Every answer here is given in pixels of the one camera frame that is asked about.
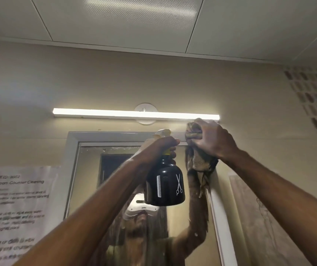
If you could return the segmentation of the round white light mount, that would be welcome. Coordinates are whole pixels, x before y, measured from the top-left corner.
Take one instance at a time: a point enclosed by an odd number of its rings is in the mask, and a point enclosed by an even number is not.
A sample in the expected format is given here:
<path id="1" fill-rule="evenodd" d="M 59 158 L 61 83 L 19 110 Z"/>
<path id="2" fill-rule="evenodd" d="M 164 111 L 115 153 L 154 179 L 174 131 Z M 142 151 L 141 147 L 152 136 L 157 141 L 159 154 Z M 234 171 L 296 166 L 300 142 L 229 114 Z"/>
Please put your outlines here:
<path id="1" fill-rule="evenodd" d="M 135 107 L 134 111 L 138 112 L 158 112 L 157 108 L 150 103 L 141 103 Z M 140 125 L 152 125 L 156 120 L 136 120 Z"/>

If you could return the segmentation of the black spray bottle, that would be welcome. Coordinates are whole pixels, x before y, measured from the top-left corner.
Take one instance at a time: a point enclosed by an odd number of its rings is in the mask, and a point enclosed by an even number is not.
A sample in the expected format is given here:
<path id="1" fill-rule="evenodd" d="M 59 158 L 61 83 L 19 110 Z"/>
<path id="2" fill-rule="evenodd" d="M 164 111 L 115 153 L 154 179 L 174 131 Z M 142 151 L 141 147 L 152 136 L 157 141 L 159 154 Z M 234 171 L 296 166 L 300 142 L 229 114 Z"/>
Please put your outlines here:
<path id="1" fill-rule="evenodd" d="M 185 201 L 183 173 L 171 158 L 170 149 L 155 158 L 146 178 L 144 201 L 157 207 Z"/>

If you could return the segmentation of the white framed wall mirror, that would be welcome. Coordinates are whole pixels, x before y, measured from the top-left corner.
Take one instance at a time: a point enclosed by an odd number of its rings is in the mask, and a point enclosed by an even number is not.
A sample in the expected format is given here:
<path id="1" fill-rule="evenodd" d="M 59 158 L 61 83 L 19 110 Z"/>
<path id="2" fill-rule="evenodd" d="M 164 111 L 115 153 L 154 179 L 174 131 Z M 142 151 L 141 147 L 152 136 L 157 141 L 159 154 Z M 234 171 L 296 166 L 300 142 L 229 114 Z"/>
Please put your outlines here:
<path id="1" fill-rule="evenodd" d="M 78 209 L 99 187 L 104 155 L 134 154 L 154 132 L 69 132 L 59 178 L 69 186 L 64 219 Z M 164 226 L 156 217 L 158 232 L 166 228 L 168 236 L 177 236 L 188 225 L 188 179 L 184 166 L 184 147 L 187 145 L 184 132 L 172 132 L 180 140 L 176 161 L 183 171 L 186 200 L 176 206 L 160 210 L 166 214 Z M 206 241 L 187 259 L 187 266 L 238 266 L 233 247 L 227 214 L 217 179 L 206 190 L 209 212 Z"/>

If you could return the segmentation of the white wall light bar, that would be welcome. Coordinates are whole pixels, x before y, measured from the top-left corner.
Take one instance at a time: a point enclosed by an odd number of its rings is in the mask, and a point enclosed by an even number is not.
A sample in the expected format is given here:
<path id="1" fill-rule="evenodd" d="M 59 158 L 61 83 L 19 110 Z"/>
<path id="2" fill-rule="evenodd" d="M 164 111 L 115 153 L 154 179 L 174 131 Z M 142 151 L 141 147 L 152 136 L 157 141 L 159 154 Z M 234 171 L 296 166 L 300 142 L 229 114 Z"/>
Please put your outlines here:
<path id="1" fill-rule="evenodd" d="M 160 121 L 183 121 L 195 120 L 220 120 L 219 115 L 196 114 L 196 113 L 173 113 L 173 112 L 148 112 L 148 111 L 118 111 L 118 110 L 86 110 L 73 108 L 54 108 L 55 117 L 68 118 L 96 118 L 118 120 L 160 120 Z"/>

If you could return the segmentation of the person's left hand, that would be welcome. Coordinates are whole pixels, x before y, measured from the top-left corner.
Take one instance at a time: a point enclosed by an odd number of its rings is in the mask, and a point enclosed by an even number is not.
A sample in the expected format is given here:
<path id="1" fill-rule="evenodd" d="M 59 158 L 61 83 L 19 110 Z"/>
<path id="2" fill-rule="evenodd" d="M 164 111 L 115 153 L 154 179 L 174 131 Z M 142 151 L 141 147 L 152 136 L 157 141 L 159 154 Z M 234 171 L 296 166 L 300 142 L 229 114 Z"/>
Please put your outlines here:
<path id="1" fill-rule="evenodd" d="M 139 159 L 143 162 L 143 164 L 153 166 L 159 161 L 159 159 L 161 159 L 158 140 L 159 139 L 154 140 L 138 154 Z"/>

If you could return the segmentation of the person's right forearm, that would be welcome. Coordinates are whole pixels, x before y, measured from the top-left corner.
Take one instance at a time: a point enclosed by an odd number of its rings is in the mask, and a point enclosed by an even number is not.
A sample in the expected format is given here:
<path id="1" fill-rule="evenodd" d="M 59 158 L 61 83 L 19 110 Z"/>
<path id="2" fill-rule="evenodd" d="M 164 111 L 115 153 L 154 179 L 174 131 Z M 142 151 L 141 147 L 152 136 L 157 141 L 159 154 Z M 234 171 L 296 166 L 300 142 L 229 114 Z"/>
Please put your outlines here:
<path id="1" fill-rule="evenodd" d="M 217 156 L 248 185 L 307 260 L 317 266 L 317 198 L 239 148 L 221 148 Z"/>

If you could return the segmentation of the printed paper instruction sheet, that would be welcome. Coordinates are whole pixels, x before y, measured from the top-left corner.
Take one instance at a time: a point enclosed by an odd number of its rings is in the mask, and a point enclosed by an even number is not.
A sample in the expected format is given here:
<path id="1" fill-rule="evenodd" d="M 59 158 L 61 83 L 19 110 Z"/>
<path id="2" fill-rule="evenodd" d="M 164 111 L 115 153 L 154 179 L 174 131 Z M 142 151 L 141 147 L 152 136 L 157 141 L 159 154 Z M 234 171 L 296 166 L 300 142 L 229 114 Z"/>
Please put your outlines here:
<path id="1" fill-rule="evenodd" d="M 41 239 L 59 169 L 0 167 L 0 266 L 13 265 Z"/>

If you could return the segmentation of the brown cleaning cloth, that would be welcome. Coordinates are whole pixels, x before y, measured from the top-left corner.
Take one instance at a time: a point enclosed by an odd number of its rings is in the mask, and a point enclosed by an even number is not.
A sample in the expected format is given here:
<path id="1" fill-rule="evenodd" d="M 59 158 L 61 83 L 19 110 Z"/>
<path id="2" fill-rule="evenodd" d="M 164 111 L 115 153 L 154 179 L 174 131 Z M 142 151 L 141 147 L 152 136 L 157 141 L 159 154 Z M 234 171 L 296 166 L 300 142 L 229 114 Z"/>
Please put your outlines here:
<path id="1" fill-rule="evenodd" d="M 188 125 L 186 126 L 185 139 L 188 143 Z M 187 145 L 186 147 L 186 165 L 187 172 L 192 173 L 198 177 L 200 183 L 200 194 L 201 198 L 205 192 L 206 187 L 209 186 L 210 176 L 214 172 L 218 158 L 208 155 L 198 147 Z"/>

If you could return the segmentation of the beige marbled wall panel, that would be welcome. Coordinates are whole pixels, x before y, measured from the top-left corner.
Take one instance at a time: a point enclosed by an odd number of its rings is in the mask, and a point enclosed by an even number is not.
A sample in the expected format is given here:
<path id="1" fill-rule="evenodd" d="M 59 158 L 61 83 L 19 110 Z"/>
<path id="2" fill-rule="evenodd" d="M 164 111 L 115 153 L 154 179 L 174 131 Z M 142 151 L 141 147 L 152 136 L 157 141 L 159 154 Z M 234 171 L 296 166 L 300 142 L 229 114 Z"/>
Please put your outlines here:
<path id="1" fill-rule="evenodd" d="M 312 266 L 274 216 L 238 176 L 229 176 L 253 266 Z"/>

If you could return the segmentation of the person's left forearm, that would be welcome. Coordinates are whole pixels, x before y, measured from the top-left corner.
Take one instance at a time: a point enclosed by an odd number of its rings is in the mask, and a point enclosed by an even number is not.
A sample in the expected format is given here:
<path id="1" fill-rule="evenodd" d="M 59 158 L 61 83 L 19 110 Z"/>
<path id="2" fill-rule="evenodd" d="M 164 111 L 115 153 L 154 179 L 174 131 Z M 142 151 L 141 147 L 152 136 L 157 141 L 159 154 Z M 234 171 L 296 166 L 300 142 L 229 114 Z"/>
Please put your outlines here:
<path id="1" fill-rule="evenodd" d="M 141 151 L 125 161 L 83 205 L 13 266 L 86 264 L 117 214 L 134 190 L 144 182 L 152 167 L 140 161 L 138 154 Z"/>

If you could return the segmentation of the person's right hand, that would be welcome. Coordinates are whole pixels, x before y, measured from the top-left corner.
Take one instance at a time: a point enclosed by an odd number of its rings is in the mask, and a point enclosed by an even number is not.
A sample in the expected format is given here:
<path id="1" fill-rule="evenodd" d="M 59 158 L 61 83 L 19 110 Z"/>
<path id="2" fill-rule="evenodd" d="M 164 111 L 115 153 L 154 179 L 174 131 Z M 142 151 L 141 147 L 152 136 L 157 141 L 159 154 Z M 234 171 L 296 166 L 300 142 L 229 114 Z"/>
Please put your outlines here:
<path id="1" fill-rule="evenodd" d="M 238 154 L 237 147 L 232 135 L 214 120 L 194 120 L 202 131 L 201 139 L 191 139 L 191 142 L 205 153 L 215 156 L 222 161 L 229 161 Z"/>

